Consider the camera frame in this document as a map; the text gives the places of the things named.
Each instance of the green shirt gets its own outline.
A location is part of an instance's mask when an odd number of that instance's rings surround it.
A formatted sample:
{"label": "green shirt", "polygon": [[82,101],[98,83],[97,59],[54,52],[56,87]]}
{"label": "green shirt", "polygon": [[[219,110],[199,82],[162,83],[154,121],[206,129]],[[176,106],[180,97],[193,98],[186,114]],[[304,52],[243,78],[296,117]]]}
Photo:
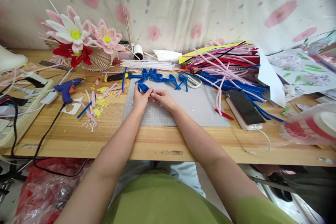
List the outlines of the green shirt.
{"label": "green shirt", "polygon": [[[238,224],[297,224],[271,201],[256,197],[239,201],[236,216]],[[232,224],[194,189],[159,171],[142,174],[130,183],[115,198],[103,223]]]}

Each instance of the hand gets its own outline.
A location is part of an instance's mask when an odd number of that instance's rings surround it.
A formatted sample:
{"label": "hand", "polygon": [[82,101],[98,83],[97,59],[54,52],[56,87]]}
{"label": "hand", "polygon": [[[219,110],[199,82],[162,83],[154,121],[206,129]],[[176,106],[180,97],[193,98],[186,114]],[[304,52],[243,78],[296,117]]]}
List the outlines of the hand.
{"label": "hand", "polygon": [[149,88],[145,94],[140,93],[138,90],[138,84],[135,84],[134,87],[134,95],[133,95],[133,109],[134,111],[144,113],[148,99],[151,95],[151,93],[154,91],[153,88]]}
{"label": "hand", "polygon": [[162,104],[170,113],[179,108],[179,105],[166,90],[155,90],[151,96],[154,102]]}

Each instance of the clear plastic bag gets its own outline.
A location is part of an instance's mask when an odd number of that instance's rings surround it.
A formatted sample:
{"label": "clear plastic bag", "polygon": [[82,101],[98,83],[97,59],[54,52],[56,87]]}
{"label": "clear plastic bag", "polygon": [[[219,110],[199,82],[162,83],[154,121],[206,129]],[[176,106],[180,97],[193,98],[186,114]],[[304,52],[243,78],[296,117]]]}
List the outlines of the clear plastic bag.
{"label": "clear plastic bag", "polygon": [[[67,175],[76,174],[84,159],[51,158],[38,161],[38,165]],[[75,177],[54,175],[31,165],[30,172],[21,188],[19,205],[12,224],[52,224],[60,215],[73,191],[90,168],[87,162]]]}
{"label": "clear plastic bag", "polygon": [[336,144],[336,103],[318,104],[280,125],[280,135],[297,144]]}

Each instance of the blue glue gun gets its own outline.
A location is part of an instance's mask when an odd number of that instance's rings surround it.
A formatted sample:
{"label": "blue glue gun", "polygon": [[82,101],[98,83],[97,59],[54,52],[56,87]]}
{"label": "blue glue gun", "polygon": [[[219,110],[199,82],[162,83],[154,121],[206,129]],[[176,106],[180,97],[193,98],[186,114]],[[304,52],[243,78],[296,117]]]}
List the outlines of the blue glue gun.
{"label": "blue glue gun", "polygon": [[64,103],[71,103],[72,99],[70,97],[70,93],[74,92],[73,86],[77,86],[84,79],[77,78],[73,80],[69,80],[67,82],[62,83],[61,85],[56,85],[54,88],[58,92],[62,92],[62,100]]}

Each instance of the smartphone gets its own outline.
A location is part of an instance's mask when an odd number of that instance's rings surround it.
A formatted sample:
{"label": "smartphone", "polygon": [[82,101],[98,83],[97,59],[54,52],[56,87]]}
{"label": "smartphone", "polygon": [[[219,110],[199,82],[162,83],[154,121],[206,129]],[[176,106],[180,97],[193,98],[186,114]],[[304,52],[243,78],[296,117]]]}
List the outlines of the smartphone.
{"label": "smartphone", "polygon": [[266,122],[241,90],[229,90],[226,93],[246,124],[253,125]]}

